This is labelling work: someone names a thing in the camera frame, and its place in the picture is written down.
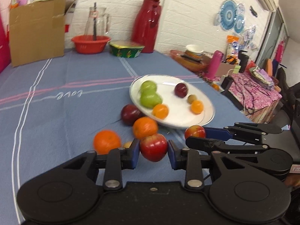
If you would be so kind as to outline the red apple small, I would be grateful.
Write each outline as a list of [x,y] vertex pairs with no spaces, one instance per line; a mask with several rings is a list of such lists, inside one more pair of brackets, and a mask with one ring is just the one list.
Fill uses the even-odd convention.
[[188,137],[206,138],[206,131],[204,127],[200,125],[193,125],[184,132],[184,138],[188,139]]

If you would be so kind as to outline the large orange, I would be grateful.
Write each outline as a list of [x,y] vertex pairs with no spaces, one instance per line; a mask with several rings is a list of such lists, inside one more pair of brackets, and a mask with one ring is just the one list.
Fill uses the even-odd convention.
[[132,127],[133,135],[136,139],[143,139],[158,132],[158,124],[149,117],[141,117],[134,122]]
[[121,145],[121,138],[112,130],[98,132],[93,140],[94,149],[99,155],[106,155],[112,149],[120,148]]

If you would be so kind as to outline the small orange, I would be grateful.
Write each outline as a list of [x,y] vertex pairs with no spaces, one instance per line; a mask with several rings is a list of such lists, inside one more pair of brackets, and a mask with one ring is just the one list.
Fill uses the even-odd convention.
[[153,107],[152,115],[159,119],[165,119],[169,115],[169,108],[165,104],[157,104]]
[[204,110],[204,104],[201,100],[194,100],[191,103],[190,110],[194,114],[201,114]]

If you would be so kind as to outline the brown longan fruit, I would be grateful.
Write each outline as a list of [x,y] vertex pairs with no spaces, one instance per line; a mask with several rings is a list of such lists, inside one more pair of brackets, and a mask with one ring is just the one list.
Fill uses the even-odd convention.
[[131,146],[132,142],[126,142],[124,145],[123,145],[123,148],[129,148]]
[[187,98],[187,102],[189,104],[192,104],[195,100],[197,100],[197,96],[195,96],[194,94],[189,95]]

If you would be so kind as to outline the dark plum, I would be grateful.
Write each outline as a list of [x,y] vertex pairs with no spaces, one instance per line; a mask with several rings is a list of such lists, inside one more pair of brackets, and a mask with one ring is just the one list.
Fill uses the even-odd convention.
[[126,125],[132,126],[135,121],[137,121],[139,118],[142,118],[143,116],[144,114],[135,105],[132,104],[127,104],[121,110],[121,119]]
[[174,93],[177,97],[185,98],[188,93],[188,88],[184,83],[178,83],[174,88]]

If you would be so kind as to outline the green apple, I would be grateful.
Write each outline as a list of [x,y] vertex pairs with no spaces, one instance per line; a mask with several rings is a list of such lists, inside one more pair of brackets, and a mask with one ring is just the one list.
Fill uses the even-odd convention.
[[147,80],[147,81],[143,82],[140,86],[141,93],[147,92],[149,90],[154,91],[154,92],[157,91],[157,84],[151,80]]
[[155,91],[145,91],[140,96],[140,104],[148,109],[153,109],[163,102],[162,98]]

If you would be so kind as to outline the white ceramic plate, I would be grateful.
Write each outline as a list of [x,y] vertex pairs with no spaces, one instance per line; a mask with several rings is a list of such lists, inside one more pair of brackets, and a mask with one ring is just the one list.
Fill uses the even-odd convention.
[[[156,118],[152,110],[140,103],[140,86],[147,80],[157,84],[157,94],[162,98],[162,103],[169,108],[169,114],[165,119]],[[177,84],[184,83],[188,88],[188,95],[195,95],[202,101],[204,109],[200,114],[191,111],[187,98],[177,97],[174,88]],[[182,79],[169,75],[150,74],[135,79],[129,88],[130,99],[133,104],[146,116],[154,119],[161,125],[170,128],[186,129],[192,125],[207,125],[215,116],[215,107],[210,99],[197,87]]]

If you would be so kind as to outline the pink patterned side tablecloth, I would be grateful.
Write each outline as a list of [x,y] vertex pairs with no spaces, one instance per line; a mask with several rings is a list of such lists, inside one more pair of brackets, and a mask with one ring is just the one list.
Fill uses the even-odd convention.
[[229,92],[242,105],[242,113],[254,123],[268,123],[282,96],[274,89],[266,89],[247,73],[232,74]]

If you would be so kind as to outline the dark plum back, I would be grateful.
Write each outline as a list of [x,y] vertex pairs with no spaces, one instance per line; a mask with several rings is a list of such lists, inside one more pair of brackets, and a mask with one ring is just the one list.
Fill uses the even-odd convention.
[[132,104],[127,104],[121,110],[121,119],[126,125],[132,126],[135,121],[137,121],[139,118],[142,118],[143,116],[144,114],[135,105]]

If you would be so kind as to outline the pink thermos bottle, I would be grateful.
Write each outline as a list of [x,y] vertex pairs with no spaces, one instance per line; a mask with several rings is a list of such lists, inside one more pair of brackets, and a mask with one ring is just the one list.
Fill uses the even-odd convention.
[[207,79],[213,79],[215,77],[215,74],[218,70],[218,67],[220,66],[222,58],[223,58],[223,53],[219,50],[216,50],[206,70],[205,76]]

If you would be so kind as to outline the stacked white bowls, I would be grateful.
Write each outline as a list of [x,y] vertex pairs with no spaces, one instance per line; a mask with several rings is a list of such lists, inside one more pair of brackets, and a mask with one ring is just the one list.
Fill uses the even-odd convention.
[[190,44],[186,46],[186,51],[184,52],[184,54],[193,60],[201,60],[203,52],[204,51],[200,46]]

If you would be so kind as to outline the green foil bowl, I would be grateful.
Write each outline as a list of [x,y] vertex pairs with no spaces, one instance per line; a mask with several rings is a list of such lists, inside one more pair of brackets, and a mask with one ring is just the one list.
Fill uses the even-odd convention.
[[116,57],[135,58],[144,49],[143,45],[131,41],[110,41],[110,53]]

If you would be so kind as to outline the blue paper fan decoration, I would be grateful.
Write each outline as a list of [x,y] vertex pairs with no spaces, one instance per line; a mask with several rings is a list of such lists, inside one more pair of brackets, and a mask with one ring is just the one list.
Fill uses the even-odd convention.
[[234,30],[241,34],[245,27],[245,6],[234,0],[225,0],[213,20],[214,26],[220,26],[224,31]]

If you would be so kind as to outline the red plastic basin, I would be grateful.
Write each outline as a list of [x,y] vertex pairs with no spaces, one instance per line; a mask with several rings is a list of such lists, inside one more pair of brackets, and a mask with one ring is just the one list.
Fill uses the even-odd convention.
[[75,36],[71,39],[76,52],[80,54],[101,53],[110,40],[108,36],[96,36],[96,40],[94,40],[92,35]]

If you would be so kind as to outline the red thermos jug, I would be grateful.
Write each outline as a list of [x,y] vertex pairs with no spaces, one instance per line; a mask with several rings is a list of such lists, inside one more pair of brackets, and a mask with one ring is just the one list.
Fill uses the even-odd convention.
[[142,53],[153,53],[161,16],[160,0],[143,0],[136,15],[131,41],[143,45]]

